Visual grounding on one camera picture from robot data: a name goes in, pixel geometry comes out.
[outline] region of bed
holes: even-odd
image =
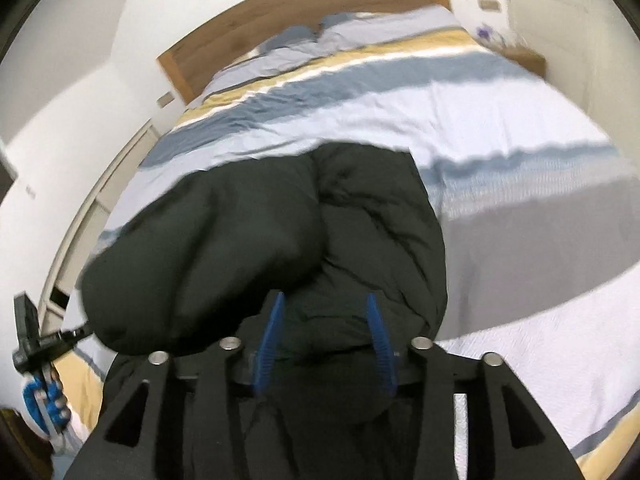
[[[640,432],[636,170],[578,108],[476,44],[447,9],[448,0],[247,0],[194,30],[158,59],[188,109],[140,165],[94,253],[193,171],[324,140],[408,150],[447,251],[439,344],[475,358],[499,352],[585,477],[623,478]],[[272,52],[257,46],[294,25],[315,39],[277,69],[255,65]],[[63,326],[83,320],[75,291]],[[92,338],[57,363],[76,447],[96,424],[113,359]],[[461,478],[465,432],[459,397]]]

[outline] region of hand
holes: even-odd
[[[38,408],[36,396],[46,392],[45,406],[47,413],[53,424],[60,430],[64,430],[71,419],[71,411],[66,406],[66,397],[62,393],[62,382],[54,369],[51,372],[51,377],[52,381],[48,384],[45,384],[41,379],[34,379],[28,382],[22,390],[22,398],[31,418],[45,434],[49,434],[49,431]]]

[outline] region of black garment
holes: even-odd
[[[273,382],[297,387],[242,407],[252,478],[405,478],[416,401],[376,389],[366,297],[376,293],[395,348],[433,337],[444,316],[442,233],[411,156],[330,143],[190,174],[136,216],[81,282],[98,338],[125,354],[185,354],[235,333],[259,339],[239,325],[271,289],[287,298]],[[118,356],[104,405],[136,361]],[[197,468],[191,409],[187,395],[184,464]]]

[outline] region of pillow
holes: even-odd
[[[322,19],[318,45],[321,50],[333,53],[411,38],[449,27],[459,28],[461,25],[452,12],[439,5],[399,14],[342,12]]]
[[[188,107],[196,108],[210,95],[288,72],[318,57],[321,53],[314,32],[305,25],[294,25],[217,72],[204,92]]]

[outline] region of striped bedding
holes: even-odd
[[[462,30],[337,52],[204,99],[142,162],[96,251],[187,173],[325,140],[411,152],[447,249],[440,344],[503,354],[585,476],[606,478],[640,430],[640,182],[578,108]],[[83,319],[75,292],[64,324]],[[89,339],[58,364],[80,440],[112,359]],[[463,397],[456,413],[464,471]]]

